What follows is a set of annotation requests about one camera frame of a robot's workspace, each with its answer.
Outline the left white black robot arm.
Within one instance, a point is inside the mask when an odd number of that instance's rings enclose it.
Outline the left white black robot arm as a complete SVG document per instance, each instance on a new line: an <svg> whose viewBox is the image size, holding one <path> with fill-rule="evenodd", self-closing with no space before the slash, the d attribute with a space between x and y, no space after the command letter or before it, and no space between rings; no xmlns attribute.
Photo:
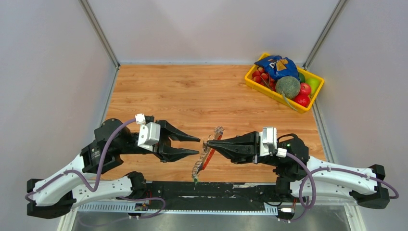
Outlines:
<svg viewBox="0 0 408 231"><path fill-rule="evenodd" d="M102 174L120 166L123 154L153 154L161 162L175 162L197 152L174 148L172 141L200 141L168 121L144 114L127 122L107 119L95 129L94 137L92 143L52 176L27 181L28 216L58 218L73 208L108 198L150 200L142 173L132 171L110 181L101 181Z"/></svg>

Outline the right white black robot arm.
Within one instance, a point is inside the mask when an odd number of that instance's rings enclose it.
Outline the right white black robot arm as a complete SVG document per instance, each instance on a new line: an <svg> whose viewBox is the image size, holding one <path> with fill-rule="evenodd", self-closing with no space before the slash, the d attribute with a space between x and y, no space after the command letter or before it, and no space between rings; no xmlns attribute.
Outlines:
<svg viewBox="0 0 408 231"><path fill-rule="evenodd" d="M389 186L383 181L384 167L346 167L309 155L309 148L295 134L282 140L274 127L250 132L224 140L210 140L206 145L234 164L265 164L273 166L278 176L274 189L281 201L309 199L312 206L317 197L354 200L359 206L384 209L391 200Z"/></svg>

